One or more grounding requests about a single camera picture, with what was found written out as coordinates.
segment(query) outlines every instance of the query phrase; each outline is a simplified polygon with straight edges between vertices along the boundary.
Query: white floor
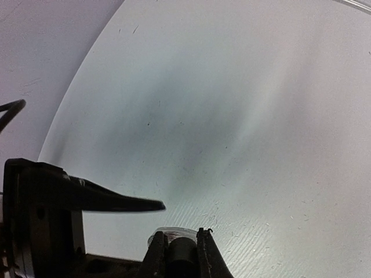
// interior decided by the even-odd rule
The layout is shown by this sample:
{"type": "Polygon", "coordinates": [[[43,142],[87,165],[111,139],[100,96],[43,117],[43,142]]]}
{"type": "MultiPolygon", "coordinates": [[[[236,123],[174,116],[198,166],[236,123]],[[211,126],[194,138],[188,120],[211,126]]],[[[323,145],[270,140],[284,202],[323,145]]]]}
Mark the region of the white floor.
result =
{"type": "Polygon", "coordinates": [[[236,278],[368,277],[370,32],[332,1],[125,1],[40,160],[168,209],[85,214],[88,251],[202,226],[236,278]]]}

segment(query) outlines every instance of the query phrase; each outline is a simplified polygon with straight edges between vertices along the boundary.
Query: scratch mark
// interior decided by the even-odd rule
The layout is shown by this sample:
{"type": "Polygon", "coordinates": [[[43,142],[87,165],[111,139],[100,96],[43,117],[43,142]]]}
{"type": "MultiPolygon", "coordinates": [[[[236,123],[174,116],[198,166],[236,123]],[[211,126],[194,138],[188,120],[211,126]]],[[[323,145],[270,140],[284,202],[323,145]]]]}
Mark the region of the scratch mark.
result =
{"type": "Polygon", "coordinates": [[[34,80],[29,81],[28,83],[24,84],[23,87],[29,87],[31,85],[35,85],[36,83],[40,82],[41,78],[35,78],[34,80]]]}
{"type": "Polygon", "coordinates": [[[0,20],[0,23],[3,23],[14,11],[21,5],[23,1],[21,1],[10,13],[8,13],[2,20],[0,20]]]}
{"type": "Polygon", "coordinates": [[[137,31],[138,27],[139,27],[139,25],[134,29],[133,34],[135,33],[135,31],[137,31]]]}
{"type": "Polygon", "coordinates": [[[30,91],[27,91],[25,93],[22,93],[21,96],[30,96],[30,93],[32,92],[32,90],[30,91]]]}

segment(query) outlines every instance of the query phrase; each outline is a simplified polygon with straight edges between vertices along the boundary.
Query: white wall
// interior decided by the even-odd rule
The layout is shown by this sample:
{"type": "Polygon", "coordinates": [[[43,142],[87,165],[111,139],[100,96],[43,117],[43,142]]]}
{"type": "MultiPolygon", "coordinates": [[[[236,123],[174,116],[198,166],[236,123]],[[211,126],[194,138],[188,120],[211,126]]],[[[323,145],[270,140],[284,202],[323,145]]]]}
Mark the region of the white wall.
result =
{"type": "Polygon", "coordinates": [[[0,135],[0,184],[6,159],[38,159],[77,69],[122,2],[1,1],[0,104],[27,105],[0,135]]]}

